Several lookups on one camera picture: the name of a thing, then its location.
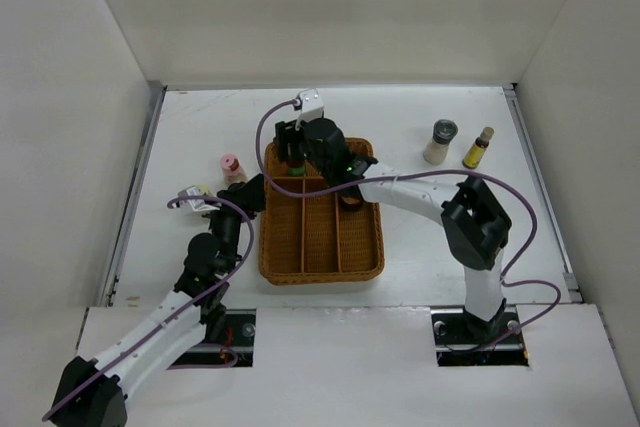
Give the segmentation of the yellow cap green label bottle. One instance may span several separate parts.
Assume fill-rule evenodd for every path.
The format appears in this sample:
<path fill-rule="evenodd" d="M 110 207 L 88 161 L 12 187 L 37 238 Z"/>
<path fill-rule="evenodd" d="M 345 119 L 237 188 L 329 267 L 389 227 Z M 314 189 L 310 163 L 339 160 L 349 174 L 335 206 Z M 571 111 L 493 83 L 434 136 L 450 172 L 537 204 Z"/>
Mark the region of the yellow cap green label bottle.
<path fill-rule="evenodd" d="M 288 160 L 287 175 L 291 177 L 304 177 L 306 173 L 306 161 L 304 159 Z"/>

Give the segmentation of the yellow lid spice shaker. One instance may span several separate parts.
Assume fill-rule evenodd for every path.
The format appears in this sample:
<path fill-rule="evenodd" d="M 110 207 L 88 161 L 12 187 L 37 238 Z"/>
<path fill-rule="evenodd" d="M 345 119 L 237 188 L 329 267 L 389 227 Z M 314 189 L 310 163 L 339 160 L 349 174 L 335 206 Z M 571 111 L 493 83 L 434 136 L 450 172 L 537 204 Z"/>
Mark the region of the yellow lid spice shaker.
<path fill-rule="evenodd" d="M 199 185 L 198 189 L 201 195 L 209 196 L 211 194 L 211 190 L 206 185 Z"/>

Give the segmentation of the red lid chili sauce jar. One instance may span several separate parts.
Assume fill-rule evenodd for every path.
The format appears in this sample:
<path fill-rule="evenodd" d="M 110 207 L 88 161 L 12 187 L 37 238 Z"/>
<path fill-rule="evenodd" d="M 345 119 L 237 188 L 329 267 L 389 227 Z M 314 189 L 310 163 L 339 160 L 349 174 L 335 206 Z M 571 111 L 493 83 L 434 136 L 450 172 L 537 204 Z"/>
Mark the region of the red lid chili sauce jar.
<path fill-rule="evenodd" d="M 337 199 L 340 208 L 346 212 L 357 212 L 364 205 L 363 200 L 354 197 L 339 195 Z"/>

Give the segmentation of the black top salt grinder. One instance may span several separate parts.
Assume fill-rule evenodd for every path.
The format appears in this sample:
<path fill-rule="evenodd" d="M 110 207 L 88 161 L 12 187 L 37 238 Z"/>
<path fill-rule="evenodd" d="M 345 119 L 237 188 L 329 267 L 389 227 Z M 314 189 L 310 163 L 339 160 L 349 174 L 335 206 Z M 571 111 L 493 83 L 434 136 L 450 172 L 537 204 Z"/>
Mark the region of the black top salt grinder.
<path fill-rule="evenodd" d="M 449 119 L 436 121 L 432 129 L 432 137 L 423 151 L 424 160 L 433 165 L 441 165 L 448 154 L 449 146 L 458 134 L 457 124 Z"/>

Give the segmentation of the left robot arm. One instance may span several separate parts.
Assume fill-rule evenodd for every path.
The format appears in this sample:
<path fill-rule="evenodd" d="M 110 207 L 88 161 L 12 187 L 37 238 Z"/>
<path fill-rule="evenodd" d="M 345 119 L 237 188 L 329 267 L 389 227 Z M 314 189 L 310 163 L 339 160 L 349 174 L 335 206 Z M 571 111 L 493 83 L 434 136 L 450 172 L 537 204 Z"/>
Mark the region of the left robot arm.
<path fill-rule="evenodd" d="M 214 345 L 224 334 L 221 303 L 230 278 L 246 262 L 240 231 L 264 211 L 264 177 L 258 174 L 216 196 L 208 229 L 187 247 L 183 270 L 160 304 L 128 334 L 100 354 L 75 357 L 64 368 L 50 410 L 56 426 L 123 426 L 128 405 L 159 372 L 198 343 Z"/>

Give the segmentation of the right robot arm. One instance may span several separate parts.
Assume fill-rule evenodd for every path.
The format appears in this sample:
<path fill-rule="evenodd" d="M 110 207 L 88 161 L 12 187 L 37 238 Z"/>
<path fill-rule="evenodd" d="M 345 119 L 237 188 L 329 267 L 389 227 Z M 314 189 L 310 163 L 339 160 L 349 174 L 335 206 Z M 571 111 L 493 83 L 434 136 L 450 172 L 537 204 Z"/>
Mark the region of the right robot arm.
<path fill-rule="evenodd" d="M 451 255 L 464 269 L 466 335 L 483 343 L 499 332 L 506 305 L 500 267 L 512 222 L 484 180 L 403 180 L 399 171 L 353 151 L 342 131 L 324 117 L 278 122 L 274 146 L 280 161 L 308 162 L 349 200 L 389 205 L 442 226 Z"/>

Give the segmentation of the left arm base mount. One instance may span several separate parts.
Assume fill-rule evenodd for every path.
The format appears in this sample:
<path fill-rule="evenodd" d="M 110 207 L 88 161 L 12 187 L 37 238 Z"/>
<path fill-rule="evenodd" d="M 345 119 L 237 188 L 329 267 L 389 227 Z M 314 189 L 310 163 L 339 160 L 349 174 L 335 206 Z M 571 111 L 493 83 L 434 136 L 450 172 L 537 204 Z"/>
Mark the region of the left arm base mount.
<path fill-rule="evenodd" d="M 178 369 L 222 369 L 252 367 L 257 311 L 228 310 L 205 339 L 189 348 L 170 367 Z"/>

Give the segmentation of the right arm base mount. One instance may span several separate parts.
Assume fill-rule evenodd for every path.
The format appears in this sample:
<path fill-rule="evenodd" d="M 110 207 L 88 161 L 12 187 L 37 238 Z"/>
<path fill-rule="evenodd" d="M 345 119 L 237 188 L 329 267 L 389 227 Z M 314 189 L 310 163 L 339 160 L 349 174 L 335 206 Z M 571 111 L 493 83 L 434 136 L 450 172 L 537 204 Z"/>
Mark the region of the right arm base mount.
<path fill-rule="evenodd" d="M 529 366 L 514 309 L 506 311 L 493 334 L 473 332 L 460 309 L 435 311 L 431 320 L 439 367 Z"/>

